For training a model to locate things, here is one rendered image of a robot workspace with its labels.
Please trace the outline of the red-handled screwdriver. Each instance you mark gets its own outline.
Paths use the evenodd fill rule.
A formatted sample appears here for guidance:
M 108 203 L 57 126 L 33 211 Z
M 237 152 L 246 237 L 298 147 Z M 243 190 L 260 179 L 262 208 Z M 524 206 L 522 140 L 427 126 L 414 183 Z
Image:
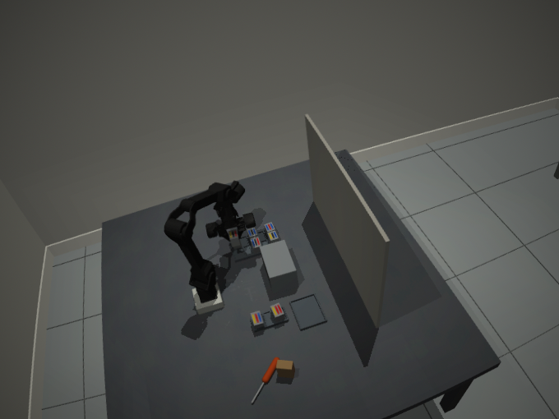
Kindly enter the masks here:
M 262 380 L 261 387 L 263 386 L 264 383 L 269 382 L 269 380 L 270 380 L 270 378 L 271 378 L 271 376 L 272 376 L 272 374 L 273 374 L 273 372 L 276 368 L 277 360 L 279 360 L 278 357 L 274 358 L 273 361 L 271 362 L 269 369 L 267 370 L 267 372 L 264 374 L 263 378 L 261 379 Z M 256 396 L 260 393 L 261 387 L 259 388 L 255 397 L 253 398 L 252 403 L 254 403 L 254 400 L 255 400 Z

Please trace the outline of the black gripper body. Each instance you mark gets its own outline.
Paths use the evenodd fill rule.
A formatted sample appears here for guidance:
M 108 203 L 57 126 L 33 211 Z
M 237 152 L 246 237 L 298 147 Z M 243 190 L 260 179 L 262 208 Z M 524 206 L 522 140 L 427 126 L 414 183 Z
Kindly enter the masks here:
M 254 228 L 256 226 L 256 222 L 253 216 L 253 213 L 243 214 L 243 217 L 237 218 L 235 212 L 233 212 L 228 217 L 221 217 L 222 224 L 216 226 L 216 222 L 208 223 L 206 225 L 206 233 L 208 238 L 217 237 L 219 235 L 225 234 L 224 230 L 230 228 Z M 218 232 L 217 232 L 218 231 Z

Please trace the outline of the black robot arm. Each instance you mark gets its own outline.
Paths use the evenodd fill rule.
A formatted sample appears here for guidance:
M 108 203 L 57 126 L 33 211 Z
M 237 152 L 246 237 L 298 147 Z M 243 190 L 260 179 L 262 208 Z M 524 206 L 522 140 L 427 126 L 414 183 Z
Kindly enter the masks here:
M 220 215 L 228 217 L 233 212 L 238 217 L 233 203 L 237 203 L 244 192 L 245 188 L 238 181 L 233 180 L 231 185 L 214 182 L 207 191 L 182 199 L 179 207 L 169 214 L 164 225 L 164 233 L 179 245 L 192 266 L 189 284 L 196 287 L 201 303 L 216 299 L 217 290 L 215 267 L 211 261 L 203 259 L 192 240 L 193 229 L 196 226 L 196 212 L 216 202 L 214 210 L 219 218 Z M 177 220 L 185 211 L 190 213 L 188 223 Z

